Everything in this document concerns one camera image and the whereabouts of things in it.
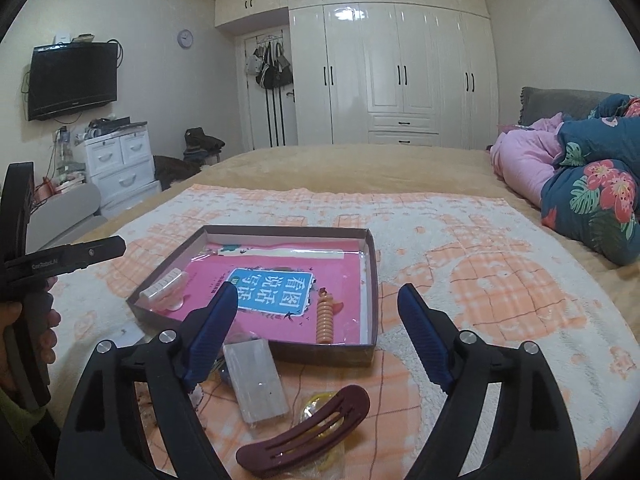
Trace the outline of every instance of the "hand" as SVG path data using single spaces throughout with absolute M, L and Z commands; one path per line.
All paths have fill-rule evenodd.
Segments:
M 56 279 L 50 279 L 47 283 L 47 291 L 56 283 Z M 4 346 L 4 329 L 16 322 L 22 311 L 20 303 L 0 303 L 0 388 L 9 394 L 15 393 L 18 388 L 15 385 L 14 378 L 9 370 L 9 363 L 6 357 L 6 348 Z M 40 336 L 40 358 L 43 362 L 50 365 L 56 360 L 56 354 L 53 347 L 58 342 L 55 332 L 52 328 L 60 324 L 60 314 L 51 309 L 47 316 L 47 324 L 49 329 Z

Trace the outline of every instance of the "blue gripper pad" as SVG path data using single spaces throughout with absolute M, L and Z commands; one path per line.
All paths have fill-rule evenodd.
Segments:
M 398 292 L 398 314 L 427 377 L 449 394 L 455 382 L 449 351 L 458 329 L 447 314 L 431 310 L 411 283 L 403 285 Z M 432 321 L 437 323 L 438 330 Z
M 185 332 L 185 348 L 181 378 L 187 391 L 192 392 L 209 376 L 237 311 L 238 291 L 225 282 L 205 308 L 190 312 L 182 322 L 180 332 Z

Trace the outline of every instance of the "screw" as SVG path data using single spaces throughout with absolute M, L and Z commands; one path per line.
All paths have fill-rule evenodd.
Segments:
M 460 341 L 465 344 L 472 345 L 476 341 L 478 341 L 478 336 L 473 332 L 469 332 L 469 330 L 465 330 L 460 333 Z
M 111 344 L 111 341 L 100 341 L 95 346 L 95 349 L 98 351 L 98 354 L 106 354 L 109 350 L 111 350 L 112 346 L 113 344 Z
M 175 340 L 177 334 L 173 330 L 165 330 L 160 333 L 160 337 L 158 338 L 161 343 L 170 343 Z
M 535 355 L 540 351 L 540 347 L 533 341 L 526 341 L 523 345 L 524 351 L 527 354 Z

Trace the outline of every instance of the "television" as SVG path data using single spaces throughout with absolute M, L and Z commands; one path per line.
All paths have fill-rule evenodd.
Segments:
M 118 44 L 37 46 L 31 57 L 28 118 L 51 119 L 118 99 Z

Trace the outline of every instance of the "pink blanket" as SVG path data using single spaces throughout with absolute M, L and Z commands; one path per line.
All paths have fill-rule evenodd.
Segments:
M 540 192 L 554 174 L 551 165 L 562 151 L 556 139 L 562 114 L 540 119 L 528 128 L 500 134 L 491 148 L 491 164 L 515 192 L 540 207 Z

